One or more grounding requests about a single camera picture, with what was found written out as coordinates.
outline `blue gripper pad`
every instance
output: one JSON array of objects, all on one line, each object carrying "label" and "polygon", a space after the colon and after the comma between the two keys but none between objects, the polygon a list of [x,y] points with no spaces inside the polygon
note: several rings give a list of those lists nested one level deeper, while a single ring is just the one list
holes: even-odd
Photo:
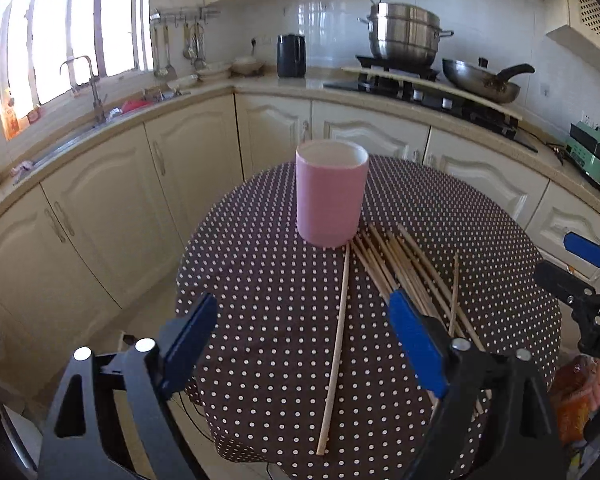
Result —
[{"label": "blue gripper pad", "polygon": [[392,292],[389,298],[389,322],[402,344],[418,382],[442,399],[449,384],[445,376],[445,359],[429,336],[426,319],[412,306],[403,290]]},{"label": "blue gripper pad", "polygon": [[205,293],[186,316],[171,319],[160,329],[158,347],[164,375],[159,389],[164,399],[184,390],[217,318],[218,302],[212,294]]},{"label": "blue gripper pad", "polygon": [[564,248],[590,264],[600,267],[600,246],[576,233],[564,235]]}]

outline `utensil rack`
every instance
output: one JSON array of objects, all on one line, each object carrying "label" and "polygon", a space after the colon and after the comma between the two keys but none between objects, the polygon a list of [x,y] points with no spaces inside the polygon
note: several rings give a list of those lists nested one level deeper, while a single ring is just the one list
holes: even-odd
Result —
[{"label": "utensil rack", "polygon": [[181,22],[203,22],[214,18],[220,14],[220,11],[212,7],[171,7],[168,9],[154,9],[149,15],[152,25],[160,23],[173,23],[176,27]]}]

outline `windowsill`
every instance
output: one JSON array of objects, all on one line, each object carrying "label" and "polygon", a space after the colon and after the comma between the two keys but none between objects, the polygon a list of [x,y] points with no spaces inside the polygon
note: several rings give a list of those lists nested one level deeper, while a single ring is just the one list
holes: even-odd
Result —
[{"label": "windowsill", "polygon": [[[143,89],[161,84],[162,81],[157,80],[153,72],[131,70],[98,81],[96,86],[105,111],[109,111]],[[11,167],[31,158],[73,129],[92,121],[94,111],[91,88],[80,89],[78,96],[74,96],[69,90],[42,105],[40,110],[42,114],[39,120],[8,140],[7,152],[9,159],[13,161]]]}]

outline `faucet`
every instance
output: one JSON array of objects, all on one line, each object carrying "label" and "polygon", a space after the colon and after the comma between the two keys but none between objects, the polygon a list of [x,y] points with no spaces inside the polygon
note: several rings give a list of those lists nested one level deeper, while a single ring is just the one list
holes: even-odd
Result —
[{"label": "faucet", "polygon": [[96,76],[93,75],[93,65],[91,64],[91,58],[89,56],[68,57],[66,61],[63,61],[62,65],[60,65],[60,73],[62,73],[62,67],[64,65],[69,66],[69,63],[73,63],[76,59],[80,59],[81,57],[86,59],[87,63],[89,64],[89,85],[91,86],[91,92],[93,93],[93,110],[96,114],[96,123],[104,124],[107,121],[107,117],[104,114],[102,101],[98,96],[98,89],[96,88]]}]

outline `black pan handle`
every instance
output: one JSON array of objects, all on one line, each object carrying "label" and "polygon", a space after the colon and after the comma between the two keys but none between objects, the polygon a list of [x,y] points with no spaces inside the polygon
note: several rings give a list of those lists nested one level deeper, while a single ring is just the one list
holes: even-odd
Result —
[{"label": "black pan handle", "polygon": [[506,83],[513,76],[520,74],[533,74],[535,72],[536,69],[529,65],[529,63],[524,63],[522,65],[510,66],[509,68],[501,70],[496,78],[498,78],[499,81]]}]

